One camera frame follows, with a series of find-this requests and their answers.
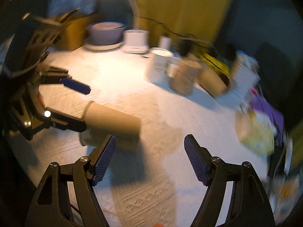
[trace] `light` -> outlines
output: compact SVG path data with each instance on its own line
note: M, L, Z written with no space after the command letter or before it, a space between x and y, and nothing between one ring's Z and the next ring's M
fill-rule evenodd
M31 121L25 121L24 126L25 127L30 127L31 126Z
M50 117L51 116L51 112L50 111L45 111L44 112L44 116L47 117L47 118Z
M26 13L23 17L22 20L26 19L29 16L30 13Z

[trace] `white tablecloth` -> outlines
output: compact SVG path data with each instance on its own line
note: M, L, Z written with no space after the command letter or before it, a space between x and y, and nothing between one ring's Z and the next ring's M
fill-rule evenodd
M240 100L232 93L214 100L196 86L190 96L144 80L148 59L119 49L93 53L79 48L53 52L49 64L69 69L74 79L91 86L88 96L58 85L41 86L48 107L81 117L88 101L142 119L142 143L133 152L117 149L95 193L111 227L190 226L206 187L199 182L184 151L183 139L193 134L201 146L225 162L250 161L260 178L266 177L266 158L242 146L234 130L234 109ZM10 139L14 154L34 185L52 161L75 162L93 148L82 147L78 133L46 129L31 142ZM70 197L75 194L70 189ZM217 224L225 222L232 183L228 183Z

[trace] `black bracket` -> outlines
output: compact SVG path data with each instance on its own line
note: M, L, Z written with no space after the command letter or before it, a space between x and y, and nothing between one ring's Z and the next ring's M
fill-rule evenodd
M37 16L28 15L21 22L0 77L5 132L18 130L31 140L34 134L51 126L76 132L86 130L84 120L42 106L37 96L40 84L63 84L85 95L91 91L88 85L73 80L68 70L44 63L48 56L45 50L63 29L62 23Z
M229 181L233 181L231 201L226 221L220 226L275 226L266 192L251 163L225 163L200 147L193 135L185 137L184 147L198 180L208 186L191 227L215 227Z
M81 217L86 227L109 227L93 190L94 177L102 180L116 148L114 136L89 156L73 164L60 166L52 162L46 169L29 207L26 227L79 226L73 223L67 182L73 182Z

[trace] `white cup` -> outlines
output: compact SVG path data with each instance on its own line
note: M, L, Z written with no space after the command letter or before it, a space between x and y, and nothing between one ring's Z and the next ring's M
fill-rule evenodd
M167 66L173 53L161 48L151 48L150 52L151 58L147 64L145 79L152 83L160 83L166 79Z

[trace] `gray bowl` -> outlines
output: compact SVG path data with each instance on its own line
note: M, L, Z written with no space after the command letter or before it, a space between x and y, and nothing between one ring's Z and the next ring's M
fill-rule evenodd
M89 25L86 29L95 45L113 45L121 41L125 27L117 22L104 22Z

